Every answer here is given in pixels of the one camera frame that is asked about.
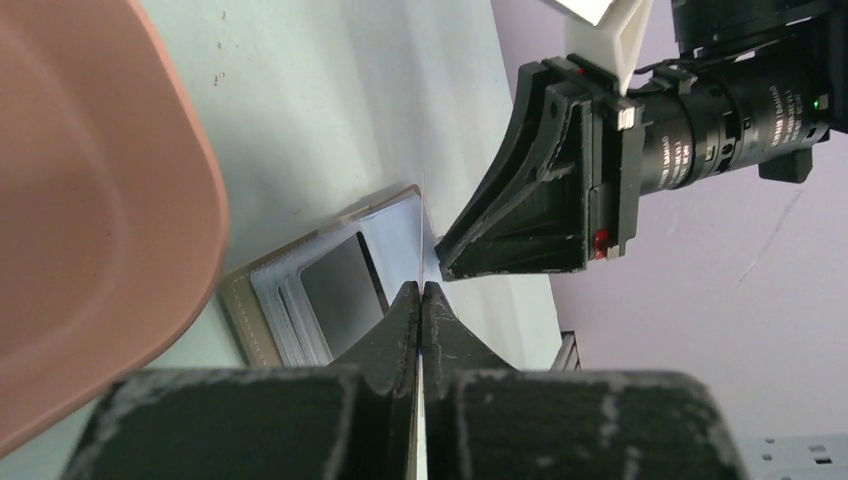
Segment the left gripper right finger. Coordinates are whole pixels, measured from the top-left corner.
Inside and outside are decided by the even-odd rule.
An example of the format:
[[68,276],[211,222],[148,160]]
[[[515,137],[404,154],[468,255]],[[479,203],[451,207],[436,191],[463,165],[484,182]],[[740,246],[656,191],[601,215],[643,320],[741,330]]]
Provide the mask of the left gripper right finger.
[[432,479],[742,479],[720,409],[664,370],[521,371],[425,285],[421,350]]

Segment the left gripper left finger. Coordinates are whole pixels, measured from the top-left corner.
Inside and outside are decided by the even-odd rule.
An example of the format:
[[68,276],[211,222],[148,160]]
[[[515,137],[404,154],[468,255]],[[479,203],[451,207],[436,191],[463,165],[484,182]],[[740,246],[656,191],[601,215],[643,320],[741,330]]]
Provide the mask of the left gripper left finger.
[[411,479],[420,292],[331,364],[144,369],[96,405],[67,479]]

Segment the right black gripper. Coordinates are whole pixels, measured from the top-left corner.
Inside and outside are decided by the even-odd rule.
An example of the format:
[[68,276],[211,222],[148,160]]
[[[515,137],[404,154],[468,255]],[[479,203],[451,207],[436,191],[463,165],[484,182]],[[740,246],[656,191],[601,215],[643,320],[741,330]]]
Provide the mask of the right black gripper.
[[637,231],[643,105],[580,57],[520,67],[503,141],[435,251],[446,281],[572,273]]

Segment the grey card holder wallet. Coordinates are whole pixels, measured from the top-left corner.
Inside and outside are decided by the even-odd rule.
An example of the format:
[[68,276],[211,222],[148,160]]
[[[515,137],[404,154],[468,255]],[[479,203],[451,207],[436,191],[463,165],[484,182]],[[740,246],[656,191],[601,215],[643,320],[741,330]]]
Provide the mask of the grey card holder wallet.
[[435,243],[412,185],[233,271],[217,294],[246,364],[330,364],[383,319],[405,282],[441,281]]

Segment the pink oval tray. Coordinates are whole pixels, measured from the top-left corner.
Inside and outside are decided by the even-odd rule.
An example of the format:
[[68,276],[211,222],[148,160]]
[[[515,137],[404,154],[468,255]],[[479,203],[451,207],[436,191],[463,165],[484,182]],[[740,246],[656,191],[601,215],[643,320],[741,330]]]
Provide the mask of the pink oval tray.
[[1,5],[1,452],[143,366],[206,305],[223,177],[137,1]]

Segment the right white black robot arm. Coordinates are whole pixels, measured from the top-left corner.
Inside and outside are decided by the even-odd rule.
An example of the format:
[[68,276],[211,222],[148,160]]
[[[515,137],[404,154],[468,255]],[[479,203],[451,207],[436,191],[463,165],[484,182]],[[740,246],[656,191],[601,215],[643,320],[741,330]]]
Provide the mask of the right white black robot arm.
[[522,65],[503,142],[436,245],[447,281],[624,255],[643,196],[750,166],[804,182],[847,129],[843,1],[675,1],[678,55],[640,66],[648,1],[566,2],[569,53]]

